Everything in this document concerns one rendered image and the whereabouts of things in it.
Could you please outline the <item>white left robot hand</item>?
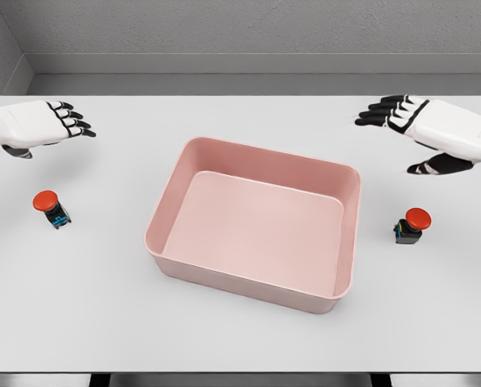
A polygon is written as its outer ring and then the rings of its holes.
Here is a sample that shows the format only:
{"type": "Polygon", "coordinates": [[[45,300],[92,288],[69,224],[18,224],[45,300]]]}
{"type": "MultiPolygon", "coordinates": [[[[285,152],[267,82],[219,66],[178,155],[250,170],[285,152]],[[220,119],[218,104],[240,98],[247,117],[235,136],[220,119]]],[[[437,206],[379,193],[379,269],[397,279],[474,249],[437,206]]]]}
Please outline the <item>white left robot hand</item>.
{"type": "Polygon", "coordinates": [[[78,136],[95,137],[74,107],[61,101],[21,102],[0,107],[2,148],[13,157],[31,159],[31,149],[78,136]]]}

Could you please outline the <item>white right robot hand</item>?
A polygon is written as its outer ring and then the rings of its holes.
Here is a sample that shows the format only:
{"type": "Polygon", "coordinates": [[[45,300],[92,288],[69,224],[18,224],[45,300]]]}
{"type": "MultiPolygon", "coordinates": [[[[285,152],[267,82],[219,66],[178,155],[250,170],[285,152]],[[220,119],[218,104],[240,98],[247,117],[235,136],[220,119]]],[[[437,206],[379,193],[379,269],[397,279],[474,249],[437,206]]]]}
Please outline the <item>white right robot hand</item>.
{"type": "Polygon", "coordinates": [[[359,113],[354,123],[387,127],[440,152],[409,166],[409,174],[448,175],[481,163],[481,115],[440,99],[386,96],[359,113]]]}

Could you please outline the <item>pink rectangular plastic basket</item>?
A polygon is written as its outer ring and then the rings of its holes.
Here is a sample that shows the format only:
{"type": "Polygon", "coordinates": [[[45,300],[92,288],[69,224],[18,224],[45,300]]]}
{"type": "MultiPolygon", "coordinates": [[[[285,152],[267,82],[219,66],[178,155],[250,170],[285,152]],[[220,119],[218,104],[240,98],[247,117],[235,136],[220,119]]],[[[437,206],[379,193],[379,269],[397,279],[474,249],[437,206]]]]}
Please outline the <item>pink rectangular plastic basket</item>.
{"type": "Polygon", "coordinates": [[[169,277],[324,314],[353,283],[361,191],[346,164],[197,137],[144,245],[169,277]]]}

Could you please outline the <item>red button switch blue terminals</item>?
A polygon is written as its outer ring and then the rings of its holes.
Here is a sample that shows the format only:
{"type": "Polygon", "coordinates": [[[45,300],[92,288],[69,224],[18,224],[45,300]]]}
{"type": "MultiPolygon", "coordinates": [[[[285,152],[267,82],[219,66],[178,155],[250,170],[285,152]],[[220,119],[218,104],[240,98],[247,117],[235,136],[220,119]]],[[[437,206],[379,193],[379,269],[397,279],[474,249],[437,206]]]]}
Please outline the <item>red button switch blue terminals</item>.
{"type": "Polygon", "coordinates": [[[61,205],[54,191],[40,191],[33,198],[32,205],[36,210],[43,212],[47,220],[57,230],[72,222],[68,212],[61,205]]]}

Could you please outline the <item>red button switch yellow terminals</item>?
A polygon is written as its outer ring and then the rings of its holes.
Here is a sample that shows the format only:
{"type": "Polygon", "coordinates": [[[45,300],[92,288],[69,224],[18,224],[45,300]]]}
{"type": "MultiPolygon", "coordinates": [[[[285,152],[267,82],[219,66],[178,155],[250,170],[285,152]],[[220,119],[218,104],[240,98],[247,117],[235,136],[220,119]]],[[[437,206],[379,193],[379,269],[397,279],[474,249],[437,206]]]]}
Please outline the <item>red button switch yellow terminals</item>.
{"type": "Polygon", "coordinates": [[[418,207],[409,209],[405,218],[401,218],[394,225],[395,242],[397,244],[417,243],[423,234],[423,230],[429,228],[431,223],[431,216],[426,210],[418,207]]]}

